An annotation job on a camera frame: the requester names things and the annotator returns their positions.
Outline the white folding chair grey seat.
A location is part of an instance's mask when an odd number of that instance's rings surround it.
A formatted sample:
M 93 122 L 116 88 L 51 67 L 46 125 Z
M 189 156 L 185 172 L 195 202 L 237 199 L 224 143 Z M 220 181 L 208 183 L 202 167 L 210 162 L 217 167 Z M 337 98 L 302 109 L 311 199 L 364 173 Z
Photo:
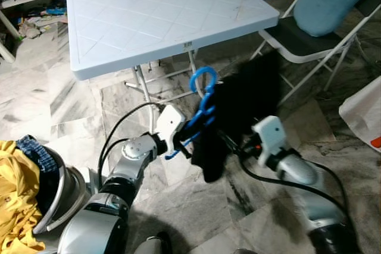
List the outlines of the white folding chair grey seat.
M 354 4 L 354 7 L 359 10 L 360 14 L 364 15 L 364 18 L 345 37 L 340 37 L 336 33 L 313 37 L 298 28 L 295 17 L 290 15 L 290 13 L 293 12 L 295 6 L 303 1 L 294 0 L 285 14 L 281 15 L 276 26 L 259 31 L 259 35 L 263 37 L 263 42 L 256 52 L 250 56 L 251 60 L 254 59 L 261 52 L 264 45 L 268 44 L 291 63 L 304 64 L 318 61 L 318 64 L 313 67 L 312 71 L 308 72 L 296 85 L 289 82 L 288 78 L 281 77 L 291 88 L 291 91 L 282 97 L 278 105 L 285 104 L 289 97 L 293 96 L 322 67 L 331 71 L 329 80 L 324 86 L 324 89 L 327 90 L 340 69 L 343 59 L 345 59 L 346 54 L 354 45 L 360 51 L 362 59 L 366 63 L 370 63 L 370 56 L 364 53 L 357 33 L 372 15 L 378 12 L 380 0 L 359 0 Z

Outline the blue plastic clothes hanger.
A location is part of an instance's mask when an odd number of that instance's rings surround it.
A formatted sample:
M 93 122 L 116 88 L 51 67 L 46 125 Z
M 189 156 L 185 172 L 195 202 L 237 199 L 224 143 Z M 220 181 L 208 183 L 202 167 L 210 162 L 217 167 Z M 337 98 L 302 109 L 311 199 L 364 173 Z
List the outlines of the blue plastic clothes hanger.
M 218 74 L 215 71 L 215 69 L 213 69 L 212 67 L 200 67 L 199 69 L 197 69 L 190 76 L 189 88 L 190 88 L 190 91 L 193 93 L 199 92 L 201 89 L 198 87 L 196 80 L 203 74 L 209 74 L 211 77 L 211 80 L 204 87 L 204 91 L 202 92 L 202 95 L 201 95 L 201 101 L 199 102 L 199 107 L 198 107 L 198 110 L 196 110 L 196 113 L 197 112 L 215 112 L 215 109 L 216 109 L 215 105 L 212 105 L 209 103 L 212 97 L 212 94 L 214 93 L 214 86 L 217 83 L 217 78 L 218 78 Z M 164 156 L 164 159 L 166 159 L 166 161 L 169 161 L 169 159 L 172 159 L 180 152 L 182 152 L 182 154 L 187 157 L 191 157 L 191 152 L 188 151 L 187 146 L 177 146 L 177 149 L 174 152 L 170 153 L 169 155 Z

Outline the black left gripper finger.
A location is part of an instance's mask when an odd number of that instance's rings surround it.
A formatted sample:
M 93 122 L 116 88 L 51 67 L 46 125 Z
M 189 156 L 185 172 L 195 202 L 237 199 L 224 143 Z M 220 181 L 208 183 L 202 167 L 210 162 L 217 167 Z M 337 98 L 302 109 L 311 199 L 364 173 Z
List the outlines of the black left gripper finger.
M 190 137 L 194 138 L 201 134 L 214 120 L 215 115 L 213 111 L 198 111 L 190 119 Z

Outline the blue plaid shirt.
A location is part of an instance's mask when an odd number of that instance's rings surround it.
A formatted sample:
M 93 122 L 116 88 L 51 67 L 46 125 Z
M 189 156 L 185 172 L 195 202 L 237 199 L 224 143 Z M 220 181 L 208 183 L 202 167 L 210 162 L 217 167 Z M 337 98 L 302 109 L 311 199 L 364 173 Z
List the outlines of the blue plaid shirt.
M 26 135 L 16 140 L 17 149 L 35 162 L 42 174 L 59 175 L 59 164 L 54 156 L 35 137 Z

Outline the black garment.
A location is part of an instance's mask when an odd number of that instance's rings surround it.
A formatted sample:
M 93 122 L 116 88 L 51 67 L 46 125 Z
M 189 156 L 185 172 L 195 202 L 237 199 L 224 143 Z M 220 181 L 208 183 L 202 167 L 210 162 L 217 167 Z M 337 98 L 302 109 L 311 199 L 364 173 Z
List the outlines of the black garment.
M 256 121 L 277 112 L 282 96 L 280 59 L 275 50 L 256 56 L 215 84 L 209 101 L 216 107 L 215 120 L 192 142 L 190 159 L 201 168 L 205 183 L 221 179 L 232 153 L 228 142 L 239 146 L 252 135 Z

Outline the yellow shirt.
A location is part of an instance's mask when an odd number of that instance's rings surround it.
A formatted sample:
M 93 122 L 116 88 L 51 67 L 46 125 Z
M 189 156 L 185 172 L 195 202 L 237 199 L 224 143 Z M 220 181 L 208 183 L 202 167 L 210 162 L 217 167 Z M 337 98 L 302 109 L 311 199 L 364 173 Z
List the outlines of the yellow shirt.
M 46 249 L 33 234 L 42 218 L 36 201 L 40 169 L 16 142 L 0 140 L 0 254 L 38 254 Z

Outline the grey white laundry basket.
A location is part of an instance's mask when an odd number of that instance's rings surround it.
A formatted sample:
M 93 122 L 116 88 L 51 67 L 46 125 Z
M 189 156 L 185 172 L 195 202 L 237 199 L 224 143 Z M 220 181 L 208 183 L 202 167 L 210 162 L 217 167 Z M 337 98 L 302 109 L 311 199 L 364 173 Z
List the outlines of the grey white laundry basket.
M 49 147 L 45 147 L 58 162 L 60 174 L 40 172 L 40 190 L 36 201 L 42 218 L 33 228 L 39 241 L 55 242 L 65 224 L 73 216 L 76 208 L 82 205 L 89 192 L 83 186 L 83 178 L 73 167 L 66 166 L 62 157 Z M 55 246 L 47 246 L 41 252 L 54 251 Z

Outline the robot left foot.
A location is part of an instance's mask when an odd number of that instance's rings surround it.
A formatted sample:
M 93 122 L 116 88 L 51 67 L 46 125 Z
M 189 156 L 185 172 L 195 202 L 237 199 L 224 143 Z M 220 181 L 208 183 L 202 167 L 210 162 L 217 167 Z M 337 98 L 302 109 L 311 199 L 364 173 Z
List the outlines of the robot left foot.
M 173 254 L 168 233 L 162 231 L 152 237 L 148 237 L 137 246 L 133 254 Z

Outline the white shirt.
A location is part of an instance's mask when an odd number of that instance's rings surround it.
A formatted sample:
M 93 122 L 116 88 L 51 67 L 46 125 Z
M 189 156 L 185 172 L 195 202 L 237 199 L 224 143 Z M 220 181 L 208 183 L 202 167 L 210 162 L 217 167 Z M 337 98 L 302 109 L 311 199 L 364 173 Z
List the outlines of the white shirt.
M 343 102 L 339 115 L 348 128 L 371 148 L 370 141 L 381 137 L 381 77 L 376 78 L 362 90 Z

